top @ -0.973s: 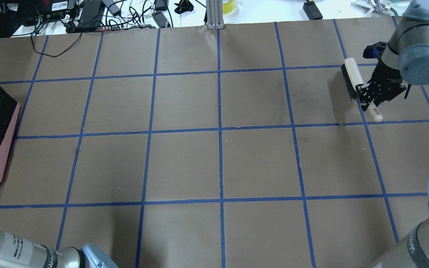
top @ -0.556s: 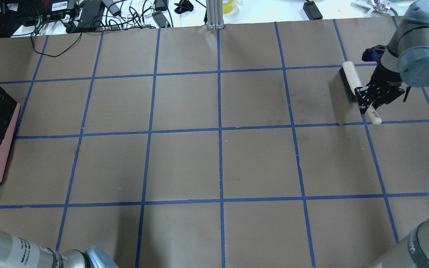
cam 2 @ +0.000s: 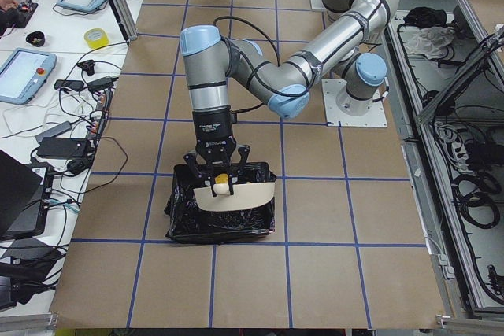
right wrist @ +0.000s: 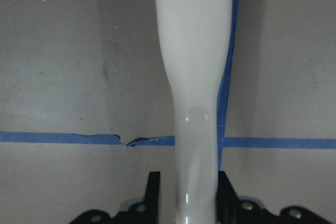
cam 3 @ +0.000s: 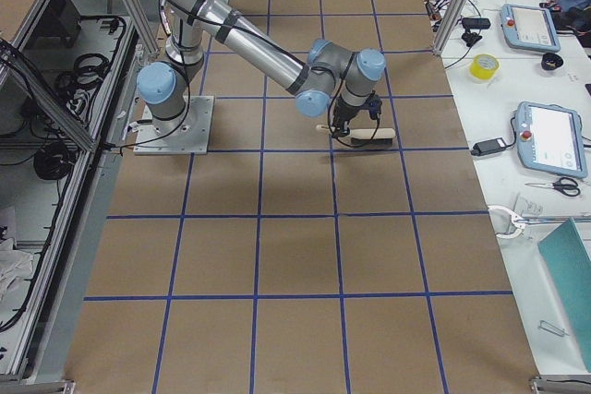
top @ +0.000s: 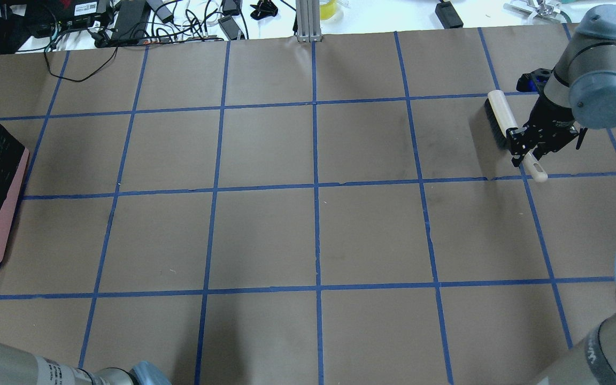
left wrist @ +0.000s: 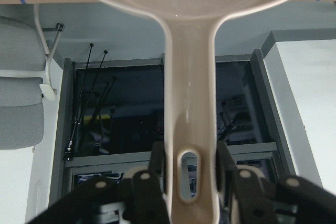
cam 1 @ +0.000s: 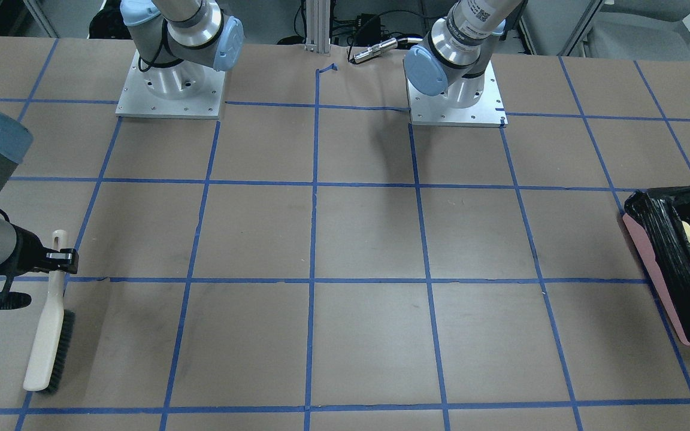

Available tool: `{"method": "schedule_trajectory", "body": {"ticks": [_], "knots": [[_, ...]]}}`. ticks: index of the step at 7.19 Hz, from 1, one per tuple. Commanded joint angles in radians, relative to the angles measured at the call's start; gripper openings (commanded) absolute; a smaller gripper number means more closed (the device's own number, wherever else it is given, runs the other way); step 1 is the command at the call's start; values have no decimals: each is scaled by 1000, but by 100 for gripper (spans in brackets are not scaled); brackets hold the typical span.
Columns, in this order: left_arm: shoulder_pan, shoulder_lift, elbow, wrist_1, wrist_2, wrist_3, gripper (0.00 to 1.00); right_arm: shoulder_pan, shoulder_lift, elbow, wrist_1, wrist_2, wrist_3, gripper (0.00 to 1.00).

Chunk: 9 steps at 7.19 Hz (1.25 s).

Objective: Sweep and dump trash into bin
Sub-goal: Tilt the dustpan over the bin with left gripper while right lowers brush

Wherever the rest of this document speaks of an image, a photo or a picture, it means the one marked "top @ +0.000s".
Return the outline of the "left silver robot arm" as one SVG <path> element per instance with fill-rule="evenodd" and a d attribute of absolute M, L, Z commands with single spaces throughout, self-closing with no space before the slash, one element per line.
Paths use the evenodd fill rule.
<path fill-rule="evenodd" d="M 86 371 L 0 343 L 0 384 L 170 384 L 156 365 Z"/>

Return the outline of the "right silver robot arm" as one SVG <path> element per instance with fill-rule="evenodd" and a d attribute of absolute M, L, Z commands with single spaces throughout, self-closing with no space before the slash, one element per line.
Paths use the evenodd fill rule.
<path fill-rule="evenodd" d="M 580 147 L 590 129 L 616 128 L 616 5 L 589 9 L 555 67 L 524 73 L 516 89 L 538 98 L 524 125 L 503 130 L 515 167 L 529 153 Z"/>

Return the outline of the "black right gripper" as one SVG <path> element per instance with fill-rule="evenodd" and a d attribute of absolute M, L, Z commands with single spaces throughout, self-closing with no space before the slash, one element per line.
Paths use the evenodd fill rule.
<path fill-rule="evenodd" d="M 558 152 L 576 140 L 575 148 L 580 149 L 588 129 L 575 127 L 575 120 L 569 108 L 555 104 L 545 94 L 546 83 L 552 71 L 544 68 L 524 73 L 518 80 L 517 91 L 526 93 L 537 91 L 538 99 L 530 112 L 528 120 L 521 127 L 527 129 L 527 137 L 535 142 L 534 154 L 537 160 L 550 152 Z M 527 152 L 512 152 L 511 163 L 519 167 Z"/>

